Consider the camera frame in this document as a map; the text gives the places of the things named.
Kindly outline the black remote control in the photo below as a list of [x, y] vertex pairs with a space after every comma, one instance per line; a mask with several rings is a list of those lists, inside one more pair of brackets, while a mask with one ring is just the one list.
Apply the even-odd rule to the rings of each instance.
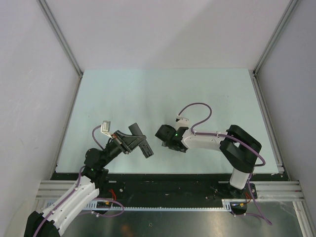
[[[137, 123], [130, 125], [128, 128], [132, 135], [144, 136]], [[141, 149], [145, 158], [149, 158], [154, 154], [146, 138], [139, 144], [139, 148]]]

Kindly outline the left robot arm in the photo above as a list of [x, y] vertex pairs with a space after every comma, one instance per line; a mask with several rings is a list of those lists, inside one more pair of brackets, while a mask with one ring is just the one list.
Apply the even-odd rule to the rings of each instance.
[[119, 130], [106, 133], [109, 137], [104, 148], [91, 148], [86, 152], [84, 166], [79, 170], [75, 183], [49, 208], [33, 211], [27, 219], [24, 236], [60, 237], [84, 207], [97, 197], [104, 197], [110, 190], [108, 170], [105, 166], [119, 154], [129, 154], [137, 147], [146, 150], [147, 137], [136, 123], [131, 134]]

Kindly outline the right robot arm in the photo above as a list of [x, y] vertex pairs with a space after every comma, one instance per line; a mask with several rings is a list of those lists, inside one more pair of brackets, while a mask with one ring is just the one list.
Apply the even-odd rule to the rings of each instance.
[[174, 128], [162, 125], [155, 136], [162, 145], [171, 150], [185, 153], [188, 149], [220, 151], [233, 167], [228, 184], [228, 193], [239, 198], [245, 193], [245, 186], [253, 172], [262, 148], [260, 142], [237, 125], [231, 125], [225, 133], [194, 132], [188, 127]]

